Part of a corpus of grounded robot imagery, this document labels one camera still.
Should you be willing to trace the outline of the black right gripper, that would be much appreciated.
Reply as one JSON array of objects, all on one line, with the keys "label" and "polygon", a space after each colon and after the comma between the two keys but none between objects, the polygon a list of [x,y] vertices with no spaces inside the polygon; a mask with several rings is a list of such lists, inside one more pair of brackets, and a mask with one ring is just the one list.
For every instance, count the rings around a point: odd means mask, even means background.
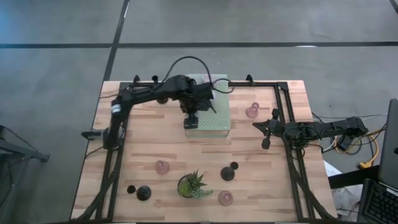
[{"label": "black right gripper", "polygon": [[268,134],[276,137],[282,137],[286,127],[276,119],[268,119],[263,122],[255,122],[252,125],[260,131],[267,131]]}]

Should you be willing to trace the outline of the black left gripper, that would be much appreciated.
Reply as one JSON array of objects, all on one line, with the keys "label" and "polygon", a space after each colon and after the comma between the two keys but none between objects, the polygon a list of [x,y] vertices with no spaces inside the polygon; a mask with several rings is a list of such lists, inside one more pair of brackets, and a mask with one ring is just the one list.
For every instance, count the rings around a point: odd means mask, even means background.
[{"label": "black left gripper", "polygon": [[184,113],[196,113],[209,109],[216,113],[210,101],[213,99],[213,89],[209,83],[193,85],[180,94],[180,108]]}]

